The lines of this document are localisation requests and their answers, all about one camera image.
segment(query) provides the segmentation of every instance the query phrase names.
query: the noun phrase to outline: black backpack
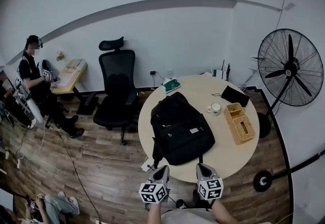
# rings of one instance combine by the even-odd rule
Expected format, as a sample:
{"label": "black backpack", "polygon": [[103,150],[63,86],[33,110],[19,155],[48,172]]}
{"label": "black backpack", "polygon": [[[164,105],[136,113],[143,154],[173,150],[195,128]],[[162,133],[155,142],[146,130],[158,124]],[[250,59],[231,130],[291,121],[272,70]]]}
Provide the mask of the black backpack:
{"label": "black backpack", "polygon": [[181,165],[207,152],[215,143],[204,116],[179,92],[167,96],[151,111],[155,135],[154,166],[164,157],[170,165]]}

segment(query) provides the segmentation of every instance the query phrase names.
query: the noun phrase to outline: person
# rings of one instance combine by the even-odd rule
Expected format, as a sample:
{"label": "person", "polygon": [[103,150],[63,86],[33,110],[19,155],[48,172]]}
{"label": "person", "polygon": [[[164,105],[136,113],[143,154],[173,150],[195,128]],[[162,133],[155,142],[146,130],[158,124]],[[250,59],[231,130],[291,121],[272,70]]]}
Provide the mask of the person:
{"label": "person", "polygon": [[16,103],[14,97],[12,96],[12,89],[6,91],[2,86],[3,82],[0,80],[0,101],[5,104],[5,109],[9,111],[17,120],[25,125],[27,128],[32,129],[37,122],[34,118],[30,120],[22,110],[22,108]]}
{"label": "person", "polygon": [[26,204],[25,218],[18,218],[16,214],[4,206],[0,206],[0,224],[59,224],[61,214],[79,215],[79,203],[75,197],[67,199],[64,192],[57,196],[45,195],[44,199],[36,199],[43,222],[32,219],[31,207]]}
{"label": "person", "polygon": [[196,200],[195,208],[190,209],[183,200],[178,200],[176,207],[177,210],[161,215],[161,203],[151,204],[147,224],[239,224],[220,200],[215,200],[210,210],[210,204],[200,199]]}
{"label": "person", "polygon": [[39,48],[39,37],[35,35],[29,36],[23,52],[23,59],[19,65],[20,77],[43,115],[50,115],[55,123],[67,132],[71,138],[82,136],[84,129],[74,127],[78,116],[75,115],[70,119],[65,117],[56,96],[50,90],[51,84],[47,82],[48,77],[41,76],[39,69],[36,67],[33,56]]}

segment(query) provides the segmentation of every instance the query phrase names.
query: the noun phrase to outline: fan blade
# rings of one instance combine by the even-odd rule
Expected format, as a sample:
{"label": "fan blade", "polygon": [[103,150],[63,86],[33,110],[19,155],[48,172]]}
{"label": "fan blade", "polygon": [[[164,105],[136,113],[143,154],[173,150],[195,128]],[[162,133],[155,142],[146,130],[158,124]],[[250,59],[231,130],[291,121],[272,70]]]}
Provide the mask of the fan blade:
{"label": "fan blade", "polygon": [[276,77],[276,76],[280,76],[282,74],[285,74],[285,70],[279,70],[279,71],[271,72],[270,74],[266,75],[265,78],[266,79],[273,78],[273,77]]}
{"label": "fan blade", "polygon": [[305,86],[305,84],[297,76],[295,76],[295,79],[298,82],[298,84],[304,89],[304,91],[306,91],[306,93],[311,96],[311,93],[309,89]]}
{"label": "fan blade", "polygon": [[294,61],[294,45],[291,35],[289,35],[289,62]]}

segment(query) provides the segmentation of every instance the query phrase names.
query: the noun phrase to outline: black fan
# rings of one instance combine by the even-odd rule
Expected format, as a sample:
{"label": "black fan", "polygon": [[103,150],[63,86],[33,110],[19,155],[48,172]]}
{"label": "black fan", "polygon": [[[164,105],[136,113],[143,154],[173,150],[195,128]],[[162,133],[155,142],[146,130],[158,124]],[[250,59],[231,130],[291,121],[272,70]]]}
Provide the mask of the black fan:
{"label": "black fan", "polygon": [[295,30],[278,29],[267,35],[259,47],[258,70],[276,98],[266,115],[258,113],[262,138],[270,133],[268,115],[278,101],[298,107],[317,97],[323,83],[323,64],[307,37]]}

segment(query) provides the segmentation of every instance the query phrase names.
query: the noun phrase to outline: fan base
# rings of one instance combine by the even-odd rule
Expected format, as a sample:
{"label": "fan base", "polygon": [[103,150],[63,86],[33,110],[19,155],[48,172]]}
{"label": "fan base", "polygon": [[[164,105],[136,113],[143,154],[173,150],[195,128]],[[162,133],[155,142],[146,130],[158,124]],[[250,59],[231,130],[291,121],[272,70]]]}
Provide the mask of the fan base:
{"label": "fan base", "polygon": [[259,138],[264,138],[271,131],[271,123],[266,115],[258,112],[257,116],[259,120]]}
{"label": "fan base", "polygon": [[258,193],[267,191],[272,185],[272,174],[269,171],[260,171],[255,175],[253,185]]}

